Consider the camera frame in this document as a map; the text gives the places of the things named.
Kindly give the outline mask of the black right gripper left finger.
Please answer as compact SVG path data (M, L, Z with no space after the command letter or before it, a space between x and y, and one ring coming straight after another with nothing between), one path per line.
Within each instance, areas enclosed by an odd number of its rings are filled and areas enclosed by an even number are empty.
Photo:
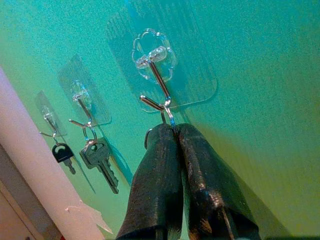
M116 240L179 240L183 222L181 154L170 125L148 134Z

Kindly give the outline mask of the silver key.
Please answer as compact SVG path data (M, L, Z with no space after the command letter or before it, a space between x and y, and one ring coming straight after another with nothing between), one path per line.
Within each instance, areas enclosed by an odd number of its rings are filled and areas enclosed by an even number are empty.
M111 164L109 162L110 149L105 138L100 137L96 141L93 139L89 140L79 154L87 168L97 168L103 174L112 192L118 194L119 181L115 177L114 171L111 169Z

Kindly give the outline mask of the green wall sheet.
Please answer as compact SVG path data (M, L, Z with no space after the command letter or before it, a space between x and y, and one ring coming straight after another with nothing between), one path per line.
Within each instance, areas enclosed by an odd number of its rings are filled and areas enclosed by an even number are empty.
M320 0L0 0L0 144L67 240L113 240L161 122L162 103L132 60L150 28L170 43L164 67L177 123L197 127L232 169L263 239L320 240ZM78 74L98 136L116 152L119 193L81 159L58 164L36 106L43 91L77 154L87 121L61 85Z

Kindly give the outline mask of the black-headed key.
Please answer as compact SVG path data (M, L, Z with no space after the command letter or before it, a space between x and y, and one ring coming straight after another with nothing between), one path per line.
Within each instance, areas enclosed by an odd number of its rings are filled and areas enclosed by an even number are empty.
M64 163L69 168L69 171L75 175L76 170L72 166L71 158L74 156L70 147L65 143L58 143L52 147L52 154L58 163Z

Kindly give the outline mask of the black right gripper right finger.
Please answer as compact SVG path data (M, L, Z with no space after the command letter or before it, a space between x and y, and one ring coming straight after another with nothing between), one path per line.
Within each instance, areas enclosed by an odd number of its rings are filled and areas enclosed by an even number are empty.
M190 240L261 240L230 168L189 123L177 126L184 159L185 219Z

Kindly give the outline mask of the clear adhesive wall hook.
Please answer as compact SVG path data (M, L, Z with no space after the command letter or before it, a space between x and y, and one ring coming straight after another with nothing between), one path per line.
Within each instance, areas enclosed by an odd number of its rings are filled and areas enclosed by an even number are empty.
M42 115L42 118L51 129L51 133L45 133L43 131L40 131L39 133L53 139L56 139L56 137L66 136L67 130L60 121L43 90L37 93L35 97L35 104Z
M195 0L120 0L106 39L132 93L171 109L209 100L217 80Z
M58 71L57 77L67 99L75 110L78 119L69 119L71 123L84 127L107 125L112 121L105 100L84 65L81 57L75 54Z

